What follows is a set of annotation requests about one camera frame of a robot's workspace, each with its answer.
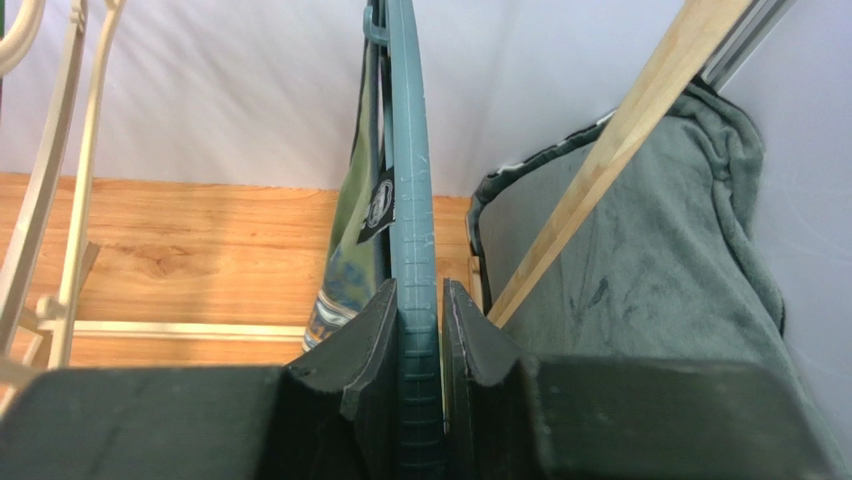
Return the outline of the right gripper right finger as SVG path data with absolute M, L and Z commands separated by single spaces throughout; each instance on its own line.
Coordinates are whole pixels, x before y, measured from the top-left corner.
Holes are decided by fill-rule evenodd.
M 727 361 L 547 355 L 444 283 L 452 479 L 836 479 L 793 392 Z

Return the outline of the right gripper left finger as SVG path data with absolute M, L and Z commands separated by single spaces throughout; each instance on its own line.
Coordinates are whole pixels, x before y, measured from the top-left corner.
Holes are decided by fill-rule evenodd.
M 389 479 L 396 284 L 286 365 L 67 369 L 1 423 L 5 479 Z

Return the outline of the olive green tank top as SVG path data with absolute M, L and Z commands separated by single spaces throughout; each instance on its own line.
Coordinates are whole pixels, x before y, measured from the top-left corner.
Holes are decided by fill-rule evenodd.
M 384 233 L 367 229 L 385 171 L 379 124 L 379 47 L 366 42 L 349 169 L 339 191 L 323 277 L 302 339 L 308 352 L 354 319 L 389 276 Z

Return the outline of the teal plastic hanger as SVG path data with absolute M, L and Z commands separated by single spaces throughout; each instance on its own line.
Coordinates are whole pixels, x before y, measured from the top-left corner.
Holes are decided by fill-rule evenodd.
M 387 166 L 394 170 L 390 270 L 397 293 L 398 479 L 441 479 L 445 433 L 431 163 L 418 32 L 410 1 L 371 1 L 364 34 L 380 59 Z

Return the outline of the light wooden hanger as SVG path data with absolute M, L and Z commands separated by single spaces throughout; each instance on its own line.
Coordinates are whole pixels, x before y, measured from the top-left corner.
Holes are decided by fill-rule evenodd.
M 109 1 L 97 44 L 87 97 L 81 150 L 75 179 L 67 249 L 57 295 L 26 308 L 32 277 L 59 185 L 81 74 L 89 7 L 70 5 L 63 58 L 34 169 L 12 230 L 1 269 L 1 408 L 49 369 L 70 362 L 80 293 L 100 251 L 87 237 L 94 154 L 108 57 L 125 4 Z

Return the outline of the beige wooden hanger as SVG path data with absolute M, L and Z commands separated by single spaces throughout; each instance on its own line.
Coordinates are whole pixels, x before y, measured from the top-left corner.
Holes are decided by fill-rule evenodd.
M 29 53 L 45 8 L 45 0 L 24 0 L 21 3 L 10 31 L 1 40 L 2 77 L 13 71 Z

